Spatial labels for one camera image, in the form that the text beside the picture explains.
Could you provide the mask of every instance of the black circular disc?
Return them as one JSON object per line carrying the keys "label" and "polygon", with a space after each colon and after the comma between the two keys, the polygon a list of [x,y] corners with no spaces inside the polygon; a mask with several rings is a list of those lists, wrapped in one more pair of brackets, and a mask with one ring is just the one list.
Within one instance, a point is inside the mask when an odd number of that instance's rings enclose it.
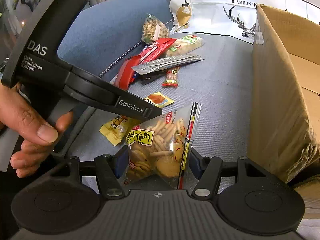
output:
{"label": "black circular disc", "polygon": [[99,206],[99,196],[91,188],[51,179],[18,193],[11,210],[21,227],[41,234],[58,234],[88,223]]}
{"label": "black circular disc", "polygon": [[217,206],[235,228],[269,236],[295,230],[305,210],[300,195],[277,180],[236,183],[218,195]]}

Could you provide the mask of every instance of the yellow candy wrapper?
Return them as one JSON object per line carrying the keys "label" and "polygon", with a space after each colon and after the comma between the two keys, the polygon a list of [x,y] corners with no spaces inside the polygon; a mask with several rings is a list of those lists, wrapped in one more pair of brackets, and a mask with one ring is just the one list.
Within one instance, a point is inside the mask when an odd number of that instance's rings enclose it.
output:
{"label": "yellow candy wrapper", "polygon": [[148,101],[149,103],[153,103],[155,106],[159,108],[164,108],[165,106],[174,103],[172,99],[164,96],[160,92],[153,93],[144,100]]}
{"label": "yellow candy wrapper", "polygon": [[102,133],[113,144],[113,146],[116,146],[137,124],[139,124],[138,120],[125,116],[117,116],[110,122],[105,123],[100,128],[100,133]]}

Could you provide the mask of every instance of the red snack package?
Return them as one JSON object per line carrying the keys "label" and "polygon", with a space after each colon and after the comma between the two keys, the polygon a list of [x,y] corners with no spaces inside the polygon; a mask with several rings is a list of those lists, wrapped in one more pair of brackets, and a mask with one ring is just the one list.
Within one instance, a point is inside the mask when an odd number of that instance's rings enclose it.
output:
{"label": "red snack package", "polygon": [[140,53],[141,60],[139,63],[145,63],[157,59],[167,48],[175,43],[177,39],[160,38]]}
{"label": "red snack package", "polygon": [[166,81],[162,83],[163,87],[178,87],[178,67],[171,68],[167,71]]}
{"label": "red snack package", "polygon": [[141,56],[136,55],[128,58],[127,60],[125,60],[125,62],[123,62],[114,84],[116,87],[119,87],[123,90],[128,89],[130,81],[134,74],[134,70],[131,67],[138,65],[140,62],[140,59],[141,59]]}

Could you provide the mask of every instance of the silver foil package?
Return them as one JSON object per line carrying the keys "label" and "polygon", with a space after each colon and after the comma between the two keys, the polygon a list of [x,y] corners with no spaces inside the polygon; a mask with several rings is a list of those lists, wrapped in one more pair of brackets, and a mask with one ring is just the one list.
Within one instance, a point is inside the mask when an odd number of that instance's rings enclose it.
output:
{"label": "silver foil package", "polygon": [[138,74],[144,75],[154,71],[159,71],[159,70],[163,70],[163,69],[167,69],[175,66],[181,66],[184,64],[196,62],[203,59],[204,58],[201,58],[199,55],[185,54],[185,55],[179,55],[179,56],[159,58],[156,60],[142,63],[137,66],[133,66],[132,69]]}

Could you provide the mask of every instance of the metal screw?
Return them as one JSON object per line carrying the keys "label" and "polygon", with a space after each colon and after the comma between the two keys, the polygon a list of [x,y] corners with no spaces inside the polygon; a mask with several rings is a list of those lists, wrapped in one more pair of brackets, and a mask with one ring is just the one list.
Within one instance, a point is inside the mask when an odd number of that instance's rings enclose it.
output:
{"label": "metal screw", "polygon": [[110,197],[119,197],[122,194],[122,190],[118,188],[110,188],[107,190],[107,194]]}
{"label": "metal screw", "polygon": [[210,195],[210,190],[206,189],[206,188],[198,188],[195,191],[195,194],[199,197],[207,197]]}

